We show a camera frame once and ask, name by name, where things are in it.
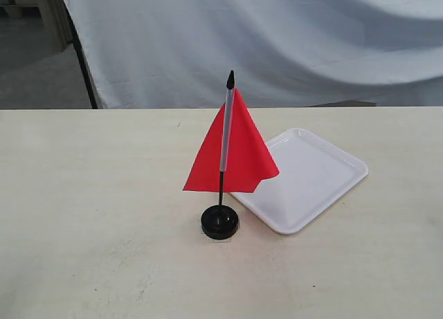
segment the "table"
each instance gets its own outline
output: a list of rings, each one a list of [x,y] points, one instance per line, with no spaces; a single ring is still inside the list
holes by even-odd
[[[370,175],[292,236],[182,192],[216,111],[0,111],[0,318],[439,318],[443,108],[253,109]]]

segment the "white cloth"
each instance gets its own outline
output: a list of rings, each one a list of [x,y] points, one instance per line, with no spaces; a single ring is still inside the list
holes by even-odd
[[[443,0],[65,2],[106,107],[443,103]]]

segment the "flag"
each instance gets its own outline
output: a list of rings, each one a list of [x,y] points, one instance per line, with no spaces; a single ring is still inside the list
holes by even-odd
[[[192,166],[186,191],[219,191],[225,105],[219,110]],[[224,192],[254,192],[260,181],[279,174],[251,115],[235,89]]]

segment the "floor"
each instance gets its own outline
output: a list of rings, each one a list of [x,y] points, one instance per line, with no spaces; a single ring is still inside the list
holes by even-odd
[[[38,14],[0,12],[0,109],[90,108],[72,46],[51,51]]]

